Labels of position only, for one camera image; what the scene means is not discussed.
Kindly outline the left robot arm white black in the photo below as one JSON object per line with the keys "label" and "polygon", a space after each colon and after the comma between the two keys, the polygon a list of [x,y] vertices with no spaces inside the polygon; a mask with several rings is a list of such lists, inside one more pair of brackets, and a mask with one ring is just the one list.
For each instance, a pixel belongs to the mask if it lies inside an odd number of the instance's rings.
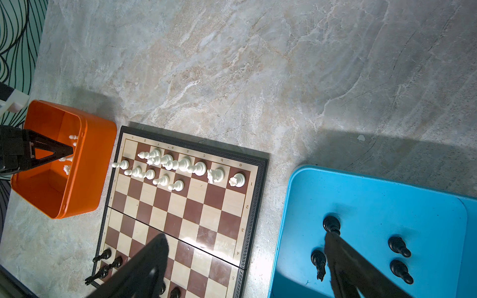
{"label": "left robot arm white black", "polygon": [[[1,113],[18,112],[29,96],[1,83]],[[73,148],[33,130],[1,126],[1,175],[31,170],[73,155]]]}

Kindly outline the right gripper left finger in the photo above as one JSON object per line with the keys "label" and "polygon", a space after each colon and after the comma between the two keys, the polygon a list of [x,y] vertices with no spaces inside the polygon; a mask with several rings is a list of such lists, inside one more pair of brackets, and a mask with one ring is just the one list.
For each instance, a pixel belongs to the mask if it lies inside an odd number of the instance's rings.
{"label": "right gripper left finger", "polygon": [[161,233],[151,240],[90,298],[158,298],[168,262],[168,242]]}

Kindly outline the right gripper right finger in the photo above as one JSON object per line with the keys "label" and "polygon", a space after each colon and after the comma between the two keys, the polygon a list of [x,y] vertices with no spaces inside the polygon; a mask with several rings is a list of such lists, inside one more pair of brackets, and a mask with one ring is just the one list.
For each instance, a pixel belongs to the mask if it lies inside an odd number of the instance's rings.
{"label": "right gripper right finger", "polygon": [[390,281],[338,234],[325,236],[331,287],[337,298],[408,298],[410,295]]}

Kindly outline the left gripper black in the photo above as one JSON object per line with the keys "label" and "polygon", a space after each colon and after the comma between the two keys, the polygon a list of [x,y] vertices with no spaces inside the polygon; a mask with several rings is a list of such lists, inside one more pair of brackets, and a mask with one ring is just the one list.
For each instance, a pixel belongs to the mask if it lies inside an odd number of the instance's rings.
{"label": "left gripper black", "polygon": [[13,175],[73,155],[63,144],[33,130],[1,126],[1,175]]}

